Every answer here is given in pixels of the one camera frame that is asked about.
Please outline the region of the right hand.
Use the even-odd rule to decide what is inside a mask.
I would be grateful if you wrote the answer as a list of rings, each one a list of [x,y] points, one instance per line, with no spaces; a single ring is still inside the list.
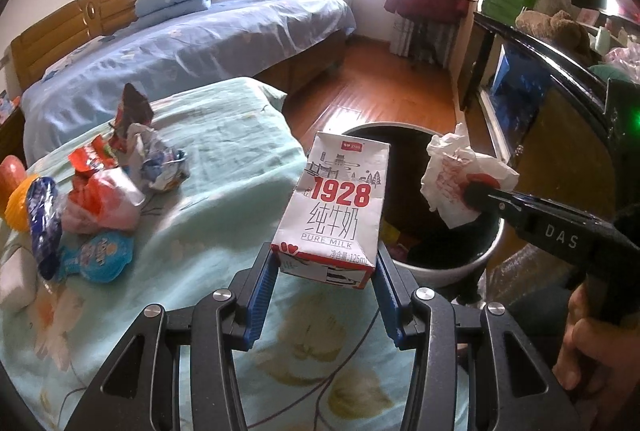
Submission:
[[[597,363],[588,377],[585,395],[591,402],[588,418],[591,430],[624,430],[634,425],[623,423],[625,409],[634,411],[632,397],[639,390],[639,316],[627,318],[616,326],[590,316],[586,287],[579,286],[570,295],[561,349],[552,371],[560,385],[573,391],[585,377],[582,359]]]

